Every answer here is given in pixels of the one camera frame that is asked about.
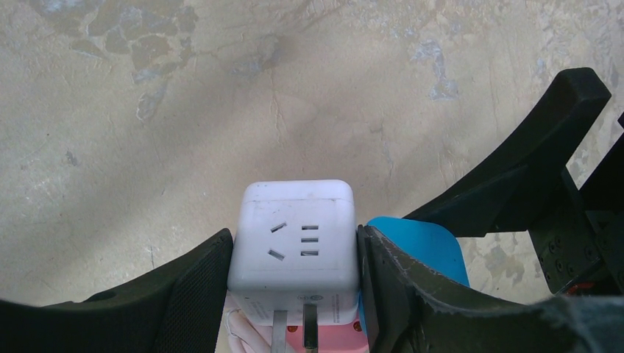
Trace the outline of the pink plug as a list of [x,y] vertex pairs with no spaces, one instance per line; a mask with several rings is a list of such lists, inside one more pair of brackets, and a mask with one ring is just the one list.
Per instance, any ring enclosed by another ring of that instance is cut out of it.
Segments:
[[[302,326],[287,326],[286,340],[295,352],[306,352]],[[367,337],[359,317],[347,325],[319,326],[318,352],[368,352]]]

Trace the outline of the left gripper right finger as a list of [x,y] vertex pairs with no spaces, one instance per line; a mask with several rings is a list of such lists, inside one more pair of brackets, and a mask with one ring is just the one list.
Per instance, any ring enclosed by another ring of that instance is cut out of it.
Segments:
[[359,226],[371,352],[621,352],[621,296],[555,296],[524,305],[457,283],[374,227]]

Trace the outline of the white cube socket adapter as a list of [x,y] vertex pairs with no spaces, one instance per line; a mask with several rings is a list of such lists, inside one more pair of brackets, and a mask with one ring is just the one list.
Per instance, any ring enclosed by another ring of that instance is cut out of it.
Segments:
[[295,352],[287,326],[318,351],[319,326],[358,316],[355,202],[338,179],[255,182],[241,203],[227,289],[233,334],[255,352]]

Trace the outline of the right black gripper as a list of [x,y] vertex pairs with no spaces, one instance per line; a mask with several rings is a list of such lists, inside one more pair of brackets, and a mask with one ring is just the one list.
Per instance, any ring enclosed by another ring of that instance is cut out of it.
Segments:
[[566,164],[611,98],[591,68],[560,71],[480,164],[407,219],[457,238],[528,229],[551,293],[623,294],[623,139],[581,186]]

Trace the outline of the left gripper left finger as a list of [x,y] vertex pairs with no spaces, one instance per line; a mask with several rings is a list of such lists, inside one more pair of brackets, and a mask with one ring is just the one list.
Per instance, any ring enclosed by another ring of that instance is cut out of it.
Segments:
[[83,302],[1,301],[2,352],[214,352],[233,238],[197,247]]

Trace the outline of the blue plug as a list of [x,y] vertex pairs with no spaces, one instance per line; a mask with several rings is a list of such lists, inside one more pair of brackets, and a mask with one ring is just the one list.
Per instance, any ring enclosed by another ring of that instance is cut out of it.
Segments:
[[366,224],[377,228],[406,254],[451,280],[469,286],[459,242],[444,227],[388,216],[378,216]]

